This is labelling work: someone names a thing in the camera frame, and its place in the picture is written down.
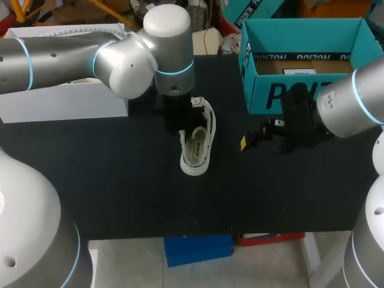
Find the blue box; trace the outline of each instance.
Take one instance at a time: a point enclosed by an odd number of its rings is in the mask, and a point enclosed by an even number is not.
[[[231,256],[233,241],[230,235],[188,236],[164,238],[169,267]]]
[[[238,29],[249,18],[271,18],[284,0],[230,0],[224,17]]]
[[[280,96],[293,84],[305,83],[316,99],[323,86],[347,75],[260,75],[256,59],[276,59],[280,63],[284,60],[346,60],[353,70],[382,55],[383,50],[364,19],[248,19],[242,27],[239,53],[248,111],[281,114]]]

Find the black tabletop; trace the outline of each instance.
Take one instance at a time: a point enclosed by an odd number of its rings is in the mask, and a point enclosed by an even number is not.
[[[145,97],[128,118],[1,125],[0,145],[52,182],[86,239],[351,229],[377,177],[380,131],[286,155],[270,143],[241,152],[268,117],[248,114],[237,57],[195,62],[193,94],[217,117],[202,176],[182,172],[179,139]]]

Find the white shoebox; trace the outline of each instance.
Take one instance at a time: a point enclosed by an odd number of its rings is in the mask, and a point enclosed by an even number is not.
[[[78,31],[79,34],[85,30],[123,33],[124,25],[11,28],[5,37],[42,37],[60,32],[64,34],[64,31],[69,30]],[[90,79],[81,82],[0,95],[0,118],[3,123],[18,123],[128,116],[128,102],[118,98],[99,80]]]

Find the blue led ring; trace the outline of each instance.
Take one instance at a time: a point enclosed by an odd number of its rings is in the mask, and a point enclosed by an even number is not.
[[[369,283],[371,283],[371,285],[374,287],[374,288],[378,288],[374,283],[373,281],[368,277],[367,273],[365,273],[365,271],[363,270],[362,266],[360,265],[360,262],[358,260],[358,257],[356,255],[356,251],[355,251],[355,243],[353,241],[353,233],[354,231],[352,232],[352,250],[353,250],[353,255],[355,256],[355,260],[356,260],[356,263],[358,264],[359,268],[360,268],[360,271],[363,273],[363,275],[366,277],[366,279],[368,280]]]
[[[77,263],[79,261],[79,257],[80,257],[80,234],[79,234],[79,230],[77,229],[76,224],[74,224],[74,226],[75,226],[76,232],[77,232],[77,255],[76,255],[76,259],[73,263],[73,267],[72,267],[71,272],[68,274],[67,279],[65,279],[64,283],[60,286],[60,288],[64,288],[68,284],[70,279],[72,278],[73,273],[76,270],[76,266],[77,266]]]
[[[114,43],[114,42],[116,42],[116,41],[115,41],[115,40],[110,40],[109,42],[107,42],[107,43],[101,45],[101,46],[99,47],[99,49],[97,49],[97,51],[96,51],[96,53],[95,53],[95,56],[94,56],[94,58],[93,58],[93,60],[92,60],[92,71],[94,72],[94,75],[95,75],[95,76],[96,76],[96,73],[95,73],[95,63],[96,63],[96,58],[97,58],[97,56],[99,55],[99,53],[100,53],[105,47],[107,47],[109,44],[112,44],[112,43]]]
[[[356,100],[358,101],[358,103],[360,104],[360,107],[361,109],[365,112],[365,114],[375,123],[378,123],[379,125],[384,125],[383,122],[380,122],[379,120],[377,120],[369,111],[367,108],[365,108],[363,102],[361,101],[361,98],[360,98],[360,95],[359,95],[359,92],[358,92],[358,89],[356,87],[356,81],[355,81],[355,77],[356,77],[356,71],[357,69],[353,72],[352,74],[352,89],[353,89],[353,92],[355,93],[355,97],[356,97]]]
[[[31,87],[32,87],[32,84],[34,82],[34,71],[32,69],[32,61],[31,61],[31,57],[29,55],[29,52],[28,52],[28,49],[26,48],[25,46],[25,43],[23,40],[21,39],[18,39],[18,38],[15,38],[19,43],[20,45],[22,46],[24,52],[25,52],[25,56],[26,56],[26,59],[28,61],[28,65],[29,65],[29,85],[28,85],[28,88],[26,91],[30,90]]]
[[[160,74],[162,74],[162,75],[175,76],[175,75],[179,75],[179,74],[184,73],[184,72],[186,72],[187,70],[189,70],[189,69],[193,66],[193,63],[194,63],[194,60],[192,60],[192,63],[191,63],[187,68],[185,68],[185,69],[183,69],[183,70],[180,70],[180,71],[178,71],[178,72],[162,72],[162,71],[160,71],[160,70],[158,70],[157,72],[160,73]]]

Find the sneaker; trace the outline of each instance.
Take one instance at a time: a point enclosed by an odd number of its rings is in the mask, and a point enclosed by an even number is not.
[[[199,176],[206,172],[209,166],[211,146],[216,132],[216,116],[212,106],[203,97],[191,99],[192,106],[203,108],[204,124],[196,127],[189,135],[180,130],[181,158],[180,166],[184,173]]]

